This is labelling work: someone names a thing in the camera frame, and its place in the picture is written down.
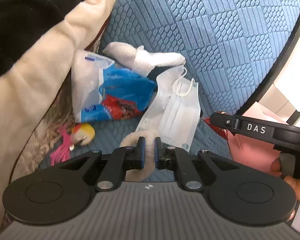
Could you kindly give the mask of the white face mask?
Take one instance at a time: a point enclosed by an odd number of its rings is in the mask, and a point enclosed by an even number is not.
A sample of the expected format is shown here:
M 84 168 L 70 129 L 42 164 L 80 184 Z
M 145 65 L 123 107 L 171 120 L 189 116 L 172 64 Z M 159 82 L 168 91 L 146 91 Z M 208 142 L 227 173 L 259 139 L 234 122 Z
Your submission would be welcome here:
M 198 83 L 185 78 L 184 66 L 172 67 L 156 78 L 157 94 L 137 131 L 158 131 L 161 141 L 189 152 L 200 120 Z

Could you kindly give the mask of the blue textured sofa cushion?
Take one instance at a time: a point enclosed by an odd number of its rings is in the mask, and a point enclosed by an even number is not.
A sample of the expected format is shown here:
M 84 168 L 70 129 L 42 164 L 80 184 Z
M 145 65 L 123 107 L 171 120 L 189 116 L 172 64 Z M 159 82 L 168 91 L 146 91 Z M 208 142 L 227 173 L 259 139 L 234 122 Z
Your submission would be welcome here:
M 101 48 L 181 53 L 203 115 L 241 114 L 277 70 L 299 17 L 300 0 L 116 0 Z

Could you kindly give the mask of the yellow pink small toy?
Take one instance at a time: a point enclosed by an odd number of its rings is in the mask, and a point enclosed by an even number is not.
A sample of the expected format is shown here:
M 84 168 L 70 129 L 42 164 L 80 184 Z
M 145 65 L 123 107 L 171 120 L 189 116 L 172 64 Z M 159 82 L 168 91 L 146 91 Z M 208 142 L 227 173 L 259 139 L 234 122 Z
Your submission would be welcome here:
M 76 124 L 70 133 L 65 126 L 61 126 L 58 133 L 62 136 L 62 143 L 50 154 L 51 166 L 69 160 L 76 146 L 85 146 L 95 137 L 95 130 L 88 123 Z

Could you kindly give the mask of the cream black red blanket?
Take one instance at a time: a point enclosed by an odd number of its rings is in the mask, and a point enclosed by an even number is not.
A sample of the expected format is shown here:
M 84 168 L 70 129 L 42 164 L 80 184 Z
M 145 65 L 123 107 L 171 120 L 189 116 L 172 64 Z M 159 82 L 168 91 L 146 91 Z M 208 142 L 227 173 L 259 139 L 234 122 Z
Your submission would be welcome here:
M 2 194 L 34 172 L 74 125 L 71 66 L 93 50 L 115 0 L 0 0 L 0 231 Z

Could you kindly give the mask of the white knitted cloth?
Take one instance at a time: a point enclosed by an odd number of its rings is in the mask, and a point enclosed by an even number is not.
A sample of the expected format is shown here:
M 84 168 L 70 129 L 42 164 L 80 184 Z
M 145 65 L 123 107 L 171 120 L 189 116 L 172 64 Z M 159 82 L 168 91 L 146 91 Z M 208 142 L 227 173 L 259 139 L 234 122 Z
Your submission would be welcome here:
M 155 67 L 176 67 L 186 63 L 180 53 L 150 53 L 144 46 L 135 48 L 123 42 L 110 42 L 102 53 L 144 77 Z

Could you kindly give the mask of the blue white plastic bag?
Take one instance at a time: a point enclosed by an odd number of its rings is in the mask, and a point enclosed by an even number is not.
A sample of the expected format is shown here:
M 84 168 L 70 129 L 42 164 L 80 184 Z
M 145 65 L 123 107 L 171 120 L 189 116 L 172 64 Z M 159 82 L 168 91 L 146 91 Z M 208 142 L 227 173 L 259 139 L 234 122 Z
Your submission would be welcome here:
M 75 122 L 125 120 L 142 115 L 156 83 L 114 60 L 78 50 L 71 67 Z

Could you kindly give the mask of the red foil snack wrapper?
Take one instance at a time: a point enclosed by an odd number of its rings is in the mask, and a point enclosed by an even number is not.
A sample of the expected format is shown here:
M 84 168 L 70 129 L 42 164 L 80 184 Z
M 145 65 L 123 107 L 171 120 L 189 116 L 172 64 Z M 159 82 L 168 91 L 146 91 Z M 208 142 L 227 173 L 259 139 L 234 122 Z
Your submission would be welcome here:
M 214 131 L 216 132 L 220 137 L 222 137 L 225 140 L 228 140 L 228 133 L 226 129 L 222 129 L 220 127 L 217 127 L 210 122 L 210 118 L 204 118 L 203 121 Z

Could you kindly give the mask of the panda plush toy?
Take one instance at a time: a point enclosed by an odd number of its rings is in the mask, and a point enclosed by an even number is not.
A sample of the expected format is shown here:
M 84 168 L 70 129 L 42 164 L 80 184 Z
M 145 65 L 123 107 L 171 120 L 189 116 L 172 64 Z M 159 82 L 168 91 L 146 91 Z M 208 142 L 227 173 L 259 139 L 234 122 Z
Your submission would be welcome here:
M 120 143 L 120 147 L 134 146 L 136 153 L 136 164 L 132 170 L 126 172 L 125 181 L 144 181 L 154 172 L 155 169 L 155 139 L 159 137 L 156 129 L 139 130 L 127 135 Z

